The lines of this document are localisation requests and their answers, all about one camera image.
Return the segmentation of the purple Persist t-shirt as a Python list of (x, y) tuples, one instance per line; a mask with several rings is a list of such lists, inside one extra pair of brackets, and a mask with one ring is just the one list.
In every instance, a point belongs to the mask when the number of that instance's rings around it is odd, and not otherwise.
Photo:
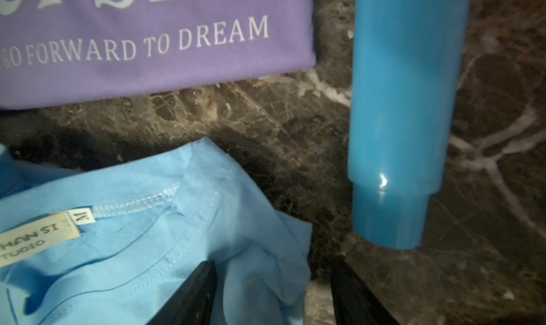
[(1, 0), (1, 108), (313, 67), (314, 0)]

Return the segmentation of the light blue butterfly t-shirt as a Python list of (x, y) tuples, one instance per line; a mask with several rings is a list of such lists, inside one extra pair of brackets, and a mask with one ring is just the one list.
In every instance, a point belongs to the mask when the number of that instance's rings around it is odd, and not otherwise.
[(180, 323), (212, 262), (212, 324), (302, 324), (311, 234), (207, 138), (89, 172), (2, 147), (1, 323)]

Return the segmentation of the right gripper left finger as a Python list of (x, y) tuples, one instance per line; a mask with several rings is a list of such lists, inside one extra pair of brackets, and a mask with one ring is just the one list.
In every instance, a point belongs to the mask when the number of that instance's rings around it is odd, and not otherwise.
[(217, 286), (215, 263), (200, 263), (147, 325), (209, 325)]

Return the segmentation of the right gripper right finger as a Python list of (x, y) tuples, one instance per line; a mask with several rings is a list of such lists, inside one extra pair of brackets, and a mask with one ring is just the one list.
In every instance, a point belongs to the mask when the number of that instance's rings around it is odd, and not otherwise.
[(337, 325), (399, 325), (349, 264), (331, 264), (331, 292)]

